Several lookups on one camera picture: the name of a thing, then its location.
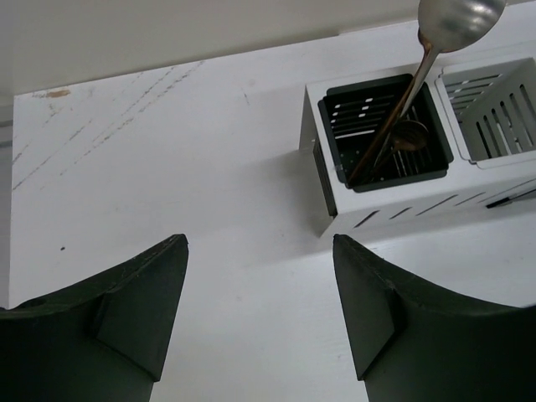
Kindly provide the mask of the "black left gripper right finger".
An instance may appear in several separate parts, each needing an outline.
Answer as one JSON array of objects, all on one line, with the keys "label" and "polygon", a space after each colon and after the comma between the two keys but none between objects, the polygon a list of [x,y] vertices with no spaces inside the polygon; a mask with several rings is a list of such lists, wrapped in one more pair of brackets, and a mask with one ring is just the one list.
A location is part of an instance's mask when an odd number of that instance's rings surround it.
[{"label": "black left gripper right finger", "polygon": [[532,401],[535,309],[448,290],[345,234],[332,243],[353,364],[371,401]]}]

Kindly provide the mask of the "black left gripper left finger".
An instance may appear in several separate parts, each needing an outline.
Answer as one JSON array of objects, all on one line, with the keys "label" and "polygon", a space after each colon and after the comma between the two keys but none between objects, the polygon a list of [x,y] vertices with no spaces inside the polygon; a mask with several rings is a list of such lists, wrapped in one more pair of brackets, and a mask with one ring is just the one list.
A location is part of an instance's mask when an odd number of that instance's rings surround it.
[{"label": "black left gripper left finger", "polygon": [[4,401],[148,401],[162,377],[188,265],[172,235],[1,311]]}]

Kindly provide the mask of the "small copper spoon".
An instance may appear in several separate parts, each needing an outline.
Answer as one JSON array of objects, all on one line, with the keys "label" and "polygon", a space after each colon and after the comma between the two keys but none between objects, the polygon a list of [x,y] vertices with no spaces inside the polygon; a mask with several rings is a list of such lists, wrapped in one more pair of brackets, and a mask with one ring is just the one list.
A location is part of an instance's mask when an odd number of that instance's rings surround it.
[{"label": "small copper spoon", "polygon": [[379,163],[374,165],[371,175],[374,176],[395,153],[399,151],[416,152],[424,148],[427,145],[428,137],[428,129],[419,121],[397,122],[391,131],[392,149]]}]

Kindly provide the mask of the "silver spoon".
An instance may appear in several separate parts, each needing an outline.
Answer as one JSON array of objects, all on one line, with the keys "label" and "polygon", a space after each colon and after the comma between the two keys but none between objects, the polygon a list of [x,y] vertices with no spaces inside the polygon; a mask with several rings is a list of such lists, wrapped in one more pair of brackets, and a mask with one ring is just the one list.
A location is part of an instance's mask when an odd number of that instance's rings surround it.
[{"label": "silver spoon", "polygon": [[[418,6],[418,30],[430,40],[432,50],[438,53],[438,57],[465,49],[483,38],[497,24],[506,5],[505,1],[421,1]],[[397,122],[405,121],[405,114]],[[372,158],[359,179],[364,181],[371,178],[374,165],[390,152],[391,131],[379,155]]]}]

